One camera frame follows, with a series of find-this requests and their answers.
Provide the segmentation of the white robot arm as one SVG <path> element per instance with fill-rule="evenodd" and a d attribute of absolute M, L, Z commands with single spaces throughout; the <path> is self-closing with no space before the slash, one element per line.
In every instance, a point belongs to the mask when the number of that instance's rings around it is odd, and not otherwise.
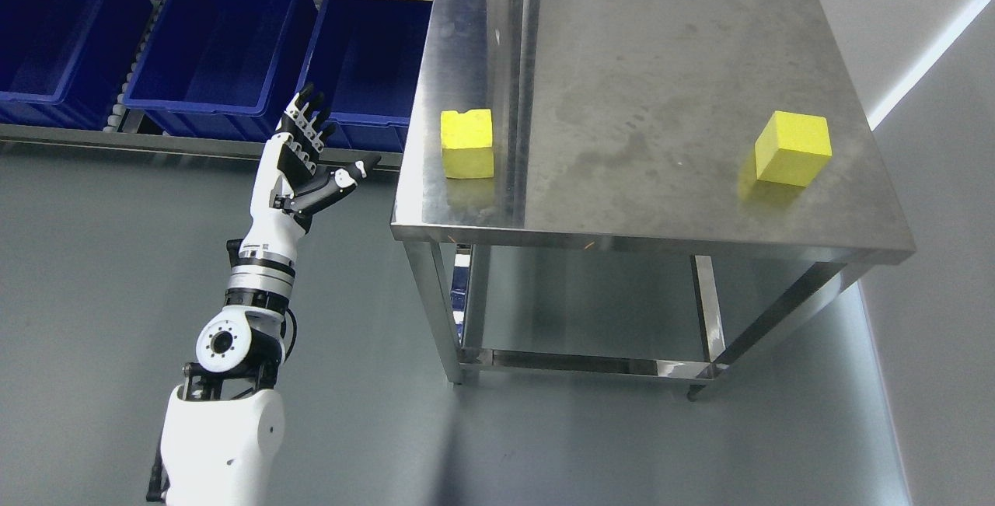
<path fill-rule="evenodd" d="M 220 311 L 170 393 L 145 499 L 165 505 L 262 505 L 285 437 L 278 369 L 296 338 L 289 308 L 308 217 L 264 217 L 226 244 Z"/>

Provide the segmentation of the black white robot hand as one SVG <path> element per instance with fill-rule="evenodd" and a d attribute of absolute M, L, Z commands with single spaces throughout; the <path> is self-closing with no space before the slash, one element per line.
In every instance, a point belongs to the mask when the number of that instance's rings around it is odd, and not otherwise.
<path fill-rule="evenodd" d="M 306 83 L 281 113 L 276 131 L 264 142 L 251 197 L 255 227 L 305 234 L 314 215 L 337 204 L 380 163 L 379 153 L 364 153 L 338 169 L 319 166 L 334 126 L 326 124 L 330 106 L 323 92 Z"/>

